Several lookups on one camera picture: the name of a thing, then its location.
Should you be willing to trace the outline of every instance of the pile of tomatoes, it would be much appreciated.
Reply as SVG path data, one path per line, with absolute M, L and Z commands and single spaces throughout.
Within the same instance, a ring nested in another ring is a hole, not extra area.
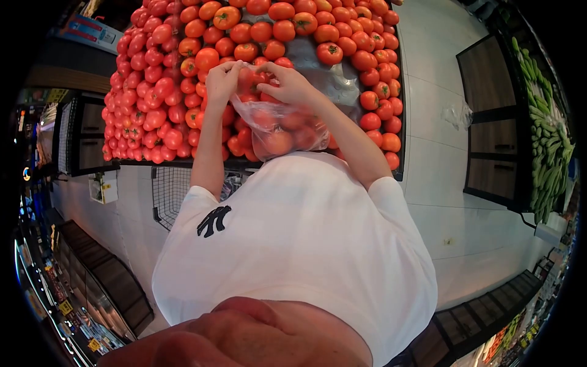
M 241 22 L 241 9 L 272 20 Z M 285 45 L 296 35 L 313 36 L 316 55 L 326 65 L 350 57 L 360 81 L 371 90 L 360 97 L 368 111 L 360 121 L 385 153 L 390 168 L 399 166 L 396 135 L 402 102 L 395 65 L 397 13 L 385 0 L 143 0 L 131 16 L 133 26 L 117 45 L 117 71 L 106 95 L 104 159 L 161 163 L 195 156 L 207 105 L 205 80 L 220 63 L 273 61 L 292 68 Z M 386 133 L 379 130 L 383 126 Z M 222 154 L 258 161 L 251 129 L 229 104 L 222 116 Z M 329 148 L 342 157 L 334 139 Z

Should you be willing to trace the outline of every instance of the white t-shirt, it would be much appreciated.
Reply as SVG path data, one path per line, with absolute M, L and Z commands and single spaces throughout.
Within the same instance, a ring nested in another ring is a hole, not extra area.
M 375 367 L 428 325 L 437 301 L 434 266 L 397 181 L 381 178 L 367 192 L 344 161 L 314 152 L 265 163 L 222 203 L 190 188 L 153 293 L 170 325 L 233 296 L 306 302 L 350 325 Z

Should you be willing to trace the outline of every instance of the yellow sign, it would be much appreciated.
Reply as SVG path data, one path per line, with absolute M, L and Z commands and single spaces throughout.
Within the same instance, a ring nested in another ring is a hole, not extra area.
M 62 304 L 60 304 L 59 309 L 61 310 L 63 316 L 73 311 L 73 307 L 71 306 L 68 300 L 65 300 Z
M 51 92 L 49 93 L 49 97 L 47 97 L 47 103 L 61 102 L 63 100 L 63 97 L 65 97 L 65 95 L 68 92 L 69 92 L 69 90 L 67 90 L 67 89 L 57 89 L 57 88 L 51 89 Z
M 92 340 L 90 340 L 90 344 L 87 345 L 87 347 L 90 348 L 92 352 L 97 351 L 98 349 L 100 349 L 101 346 L 102 345 L 98 343 L 98 341 L 95 338 L 92 338 Z

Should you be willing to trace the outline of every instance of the hand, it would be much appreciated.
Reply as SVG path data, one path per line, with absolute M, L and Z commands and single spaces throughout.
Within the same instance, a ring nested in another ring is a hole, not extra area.
M 229 61 L 213 67 L 206 77 L 206 93 L 209 106 L 224 106 L 230 96 L 237 91 L 238 72 L 242 61 Z
M 306 78 L 295 69 L 284 68 L 272 62 L 266 62 L 259 66 L 257 72 L 268 72 L 275 75 L 279 81 L 279 87 L 269 84 L 257 85 L 260 90 L 284 103 L 292 105 L 308 105 L 316 94 L 322 95 L 314 88 Z

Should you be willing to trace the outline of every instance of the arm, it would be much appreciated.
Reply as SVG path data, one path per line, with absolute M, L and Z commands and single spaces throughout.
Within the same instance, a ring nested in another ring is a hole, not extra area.
M 208 190 L 220 200 L 224 182 L 222 160 L 222 113 L 236 91 L 242 62 L 225 62 L 210 69 L 206 77 L 208 106 L 204 113 L 200 143 L 191 168 L 190 186 Z
M 272 62 L 259 67 L 273 73 L 280 87 L 259 84 L 258 90 L 278 100 L 293 105 L 312 108 L 336 138 L 350 170 L 357 180 L 369 190 L 373 182 L 382 177 L 392 177 L 385 156 L 364 131 L 342 113 L 325 95 L 316 90 L 300 73 Z

